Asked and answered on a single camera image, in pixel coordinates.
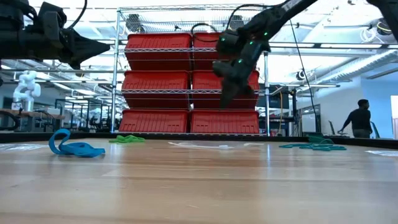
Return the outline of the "light green rubber band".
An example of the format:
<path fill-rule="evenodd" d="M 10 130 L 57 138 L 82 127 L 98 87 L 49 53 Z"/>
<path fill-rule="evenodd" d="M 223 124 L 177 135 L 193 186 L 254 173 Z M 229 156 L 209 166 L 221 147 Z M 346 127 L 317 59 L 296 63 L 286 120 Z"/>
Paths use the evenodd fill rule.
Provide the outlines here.
<path fill-rule="evenodd" d="M 135 140 L 134 136 L 116 136 L 116 138 L 114 139 L 110 139 L 109 142 L 110 143 L 129 143 L 129 142 L 133 142 Z"/>
<path fill-rule="evenodd" d="M 133 135 L 128 135 L 128 136 L 118 136 L 119 140 L 121 142 L 125 142 L 125 143 L 130 143 L 130 142 L 144 142 L 145 139 L 144 138 L 140 138 L 140 137 L 136 137 Z"/>

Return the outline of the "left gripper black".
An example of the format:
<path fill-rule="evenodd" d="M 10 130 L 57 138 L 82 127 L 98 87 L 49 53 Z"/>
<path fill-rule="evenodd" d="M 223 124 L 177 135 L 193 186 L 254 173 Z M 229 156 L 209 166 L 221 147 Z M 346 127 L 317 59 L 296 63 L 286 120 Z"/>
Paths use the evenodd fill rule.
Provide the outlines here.
<path fill-rule="evenodd" d="M 110 49 L 108 44 L 81 36 L 74 29 L 55 29 L 50 34 L 46 29 L 30 27 L 30 58 L 34 60 L 57 59 L 70 62 L 73 69 L 80 69 L 80 64 L 89 58 L 102 54 Z"/>

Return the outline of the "wide blue rubber band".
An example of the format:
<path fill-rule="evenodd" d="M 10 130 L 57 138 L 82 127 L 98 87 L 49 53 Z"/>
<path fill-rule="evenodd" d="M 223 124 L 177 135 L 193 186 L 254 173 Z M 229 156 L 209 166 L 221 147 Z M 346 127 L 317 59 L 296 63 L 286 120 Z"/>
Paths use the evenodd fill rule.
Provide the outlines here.
<path fill-rule="evenodd" d="M 55 145 L 55 138 L 57 136 L 63 136 L 60 144 Z M 95 148 L 86 142 L 73 142 L 65 144 L 69 140 L 71 132 L 67 129 L 59 129 L 49 139 L 50 150 L 57 155 L 73 155 L 78 157 L 96 157 L 104 154 L 106 151 L 104 148 Z"/>

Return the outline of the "wooden workbench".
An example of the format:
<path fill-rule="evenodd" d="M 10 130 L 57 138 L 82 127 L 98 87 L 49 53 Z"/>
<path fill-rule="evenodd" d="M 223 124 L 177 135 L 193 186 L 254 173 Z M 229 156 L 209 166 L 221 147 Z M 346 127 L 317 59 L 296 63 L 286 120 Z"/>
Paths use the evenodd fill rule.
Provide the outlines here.
<path fill-rule="evenodd" d="M 0 131 L 52 132 L 60 128 L 64 115 L 44 110 L 23 111 L 0 109 Z"/>

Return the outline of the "red plastic storage bin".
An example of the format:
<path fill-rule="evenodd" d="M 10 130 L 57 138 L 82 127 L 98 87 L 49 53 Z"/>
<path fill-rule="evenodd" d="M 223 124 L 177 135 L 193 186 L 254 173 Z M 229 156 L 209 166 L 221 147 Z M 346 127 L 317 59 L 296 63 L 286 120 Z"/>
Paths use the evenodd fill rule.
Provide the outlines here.
<path fill-rule="evenodd" d="M 139 110 L 123 111 L 119 132 L 127 133 L 186 133 L 187 110 Z"/>
<path fill-rule="evenodd" d="M 191 69 L 188 33 L 130 34 L 124 49 L 132 70 Z"/>
<path fill-rule="evenodd" d="M 259 134 L 259 113 L 255 110 L 193 110 L 190 132 Z"/>
<path fill-rule="evenodd" d="M 195 70 L 192 72 L 192 88 L 194 90 L 221 90 L 222 78 L 211 70 Z M 253 71 L 248 84 L 253 90 L 259 90 L 259 72 Z M 195 109 L 220 109 L 220 93 L 194 93 L 193 107 Z M 227 106 L 234 110 L 253 110 L 257 104 L 257 95 L 237 95 Z"/>
<path fill-rule="evenodd" d="M 211 70 L 213 61 L 215 60 L 229 62 L 230 60 L 235 59 L 234 55 L 220 55 L 215 51 L 219 36 L 220 33 L 218 32 L 194 33 L 193 48 L 195 51 L 192 53 L 194 70 Z"/>
<path fill-rule="evenodd" d="M 162 91 L 189 89 L 190 74 L 183 70 L 126 71 L 121 87 L 128 107 L 144 109 L 187 109 L 189 107 L 187 94 L 162 93 Z"/>

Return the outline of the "person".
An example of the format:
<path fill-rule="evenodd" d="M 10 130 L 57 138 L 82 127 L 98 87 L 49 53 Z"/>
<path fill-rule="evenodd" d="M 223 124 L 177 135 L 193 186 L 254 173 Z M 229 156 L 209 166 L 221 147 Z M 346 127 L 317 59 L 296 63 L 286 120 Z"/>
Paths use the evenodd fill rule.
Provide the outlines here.
<path fill-rule="evenodd" d="M 370 138 L 371 133 L 371 112 L 369 111 L 369 101 L 367 99 L 360 99 L 358 101 L 358 108 L 353 110 L 347 117 L 343 127 L 338 131 L 342 133 L 351 123 L 351 129 L 355 138 Z"/>

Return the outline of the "round grey ceiling fixture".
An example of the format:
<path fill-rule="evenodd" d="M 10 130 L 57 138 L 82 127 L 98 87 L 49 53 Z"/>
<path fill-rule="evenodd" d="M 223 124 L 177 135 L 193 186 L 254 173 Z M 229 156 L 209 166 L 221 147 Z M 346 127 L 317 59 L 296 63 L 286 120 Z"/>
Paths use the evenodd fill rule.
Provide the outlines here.
<path fill-rule="evenodd" d="M 232 15 L 228 20 L 227 28 L 236 30 L 244 25 L 244 19 L 241 15 Z"/>

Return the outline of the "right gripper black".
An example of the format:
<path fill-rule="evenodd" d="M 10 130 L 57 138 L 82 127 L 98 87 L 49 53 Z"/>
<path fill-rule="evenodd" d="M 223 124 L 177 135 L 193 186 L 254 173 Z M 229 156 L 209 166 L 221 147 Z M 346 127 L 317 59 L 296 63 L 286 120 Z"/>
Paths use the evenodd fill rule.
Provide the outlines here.
<path fill-rule="evenodd" d="M 214 73 L 224 78 L 220 96 L 220 107 L 226 108 L 236 95 L 253 95 L 254 90 L 247 85 L 251 72 L 263 51 L 270 52 L 267 32 L 259 37 L 239 34 L 239 52 L 229 62 L 213 61 Z"/>

